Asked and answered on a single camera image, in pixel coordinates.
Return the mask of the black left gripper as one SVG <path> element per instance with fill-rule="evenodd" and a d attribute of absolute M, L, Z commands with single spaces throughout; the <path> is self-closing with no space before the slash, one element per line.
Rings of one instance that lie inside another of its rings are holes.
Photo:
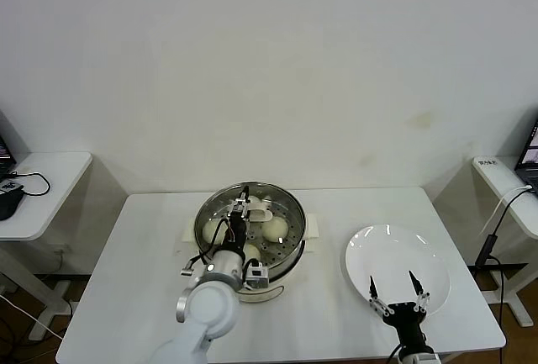
<path fill-rule="evenodd" d="M 229 229 L 232 235 L 224 240 L 224 248 L 227 251 L 242 253 L 246 242 L 247 222 L 243 215 L 248 212 L 249 186 L 241 190 L 239 199 L 236 199 L 229 210 Z"/>

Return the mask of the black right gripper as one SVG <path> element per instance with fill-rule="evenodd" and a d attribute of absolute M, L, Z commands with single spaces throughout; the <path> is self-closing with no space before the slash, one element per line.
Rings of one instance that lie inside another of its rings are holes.
<path fill-rule="evenodd" d="M 368 302 L 382 321 L 396 330 L 401 345 L 400 354 L 427 353 L 428 346 L 420 325 L 426 316 L 430 293 L 424 290 L 420 280 L 411 271 L 409 277 L 417 296 L 416 303 L 392 303 L 387 307 L 378 297 L 373 277 L 370 277 Z"/>

